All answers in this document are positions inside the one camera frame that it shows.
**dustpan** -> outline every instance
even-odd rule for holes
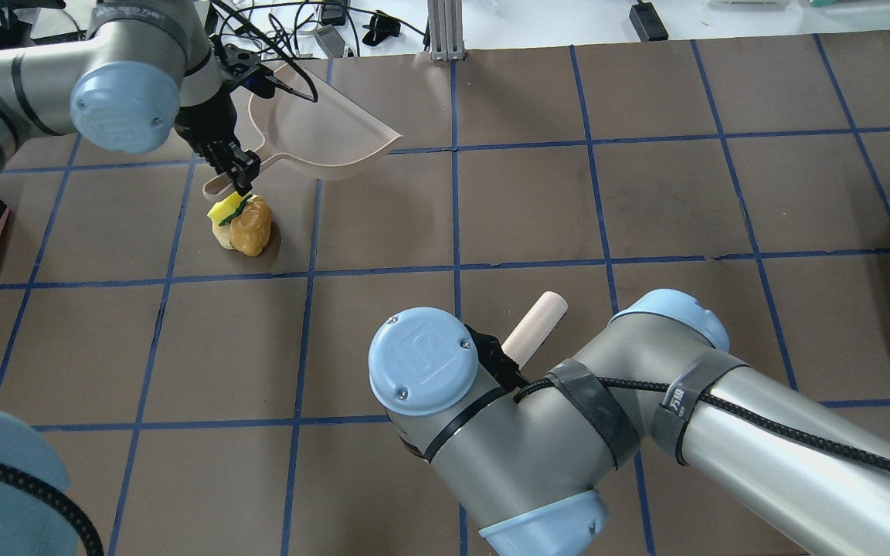
[[[250,119],[263,138],[254,151],[261,160],[260,173],[286,161],[308,177],[346,179],[370,168],[402,137],[324,79],[305,71],[318,88],[317,103],[279,91],[272,99],[250,98]],[[274,75],[297,90],[307,90],[304,79],[290,66],[280,67]],[[205,198],[212,202],[233,191],[226,174],[205,183]]]

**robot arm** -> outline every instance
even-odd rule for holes
[[[539,383],[553,387],[528,387],[519,402],[473,348],[449,314],[407,310],[375,336],[370,382],[406,446],[430,461],[501,556],[582,552],[607,520],[593,486],[645,436],[812,554],[890,554],[890,473],[713,404],[889,459],[890,442],[728,355],[719,320],[689,296],[647,295]],[[621,388],[601,387],[610,383]],[[671,387],[663,394],[650,383]],[[697,404],[700,392],[714,401]]]
[[[258,68],[230,69],[223,72],[189,0],[100,2],[88,41],[1,50],[0,172],[33,137],[80,131],[110,151],[138,154],[174,127],[248,192],[259,159],[239,147],[229,93]]]

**white object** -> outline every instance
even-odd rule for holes
[[[504,353],[523,367],[568,309],[569,303],[555,292],[541,294],[504,341]]]
[[[340,180],[370,168],[403,137],[360,106],[311,75],[318,88],[318,102],[311,103],[282,91],[272,99],[250,98],[250,119],[263,142],[256,154],[262,173],[278,161],[286,161],[300,173],[315,179]],[[299,91],[307,91],[304,79],[290,66],[274,75]],[[205,183],[205,198],[218,202],[233,193],[233,183],[219,174]]]

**light blue joint cap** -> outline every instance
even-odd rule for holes
[[[637,300],[629,309],[614,314],[610,323],[624,314],[660,314],[668,319],[678,320],[706,337],[714,348],[730,352],[730,337],[719,317],[712,310],[703,309],[695,297],[677,290],[654,290]]]
[[[500,556],[578,556],[608,518],[600,494],[587,490],[480,529],[480,536]]]
[[[480,366],[465,325],[432,307],[387,320],[373,338],[369,362],[377,400],[410,416],[451,408],[472,388]]]
[[[0,412],[0,463],[49,483],[58,490],[70,479],[56,452],[34,429]],[[74,556],[77,534],[45,503],[0,483],[0,555]]]
[[[88,141],[128,154],[164,144],[180,106],[174,80],[138,61],[113,61],[85,73],[70,100],[74,127]]]

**white floor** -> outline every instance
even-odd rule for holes
[[[237,2],[249,5],[248,0]],[[463,2],[467,49],[515,49],[529,46],[585,45],[594,42],[636,42],[638,36],[628,19],[636,0],[466,0]],[[269,4],[257,0],[257,5]],[[383,10],[423,29],[427,19],[424,0],[352,0],[351,6]],[[714,39],[726,36],[801,35],[809,32],[848,32],[890,29],[890,0],[838,0],[822,8],[809,0],[774,0],[769,4],[729,4],[718,0],[654,0],[672,39]],[[293,8],[274,8],[284,25],[293,25]],[[266,12],[254,22],[266,25]],[[306,19],[301,12],[301,20]],[[365,14],[354,15],[360,25]],[[348,25],[339,29],[347,45],[354,39]],[[387,39],[362,56],[417,53],[423,48],[414,32]],[[301,40],[301,53],[324,57],[314,39]]]

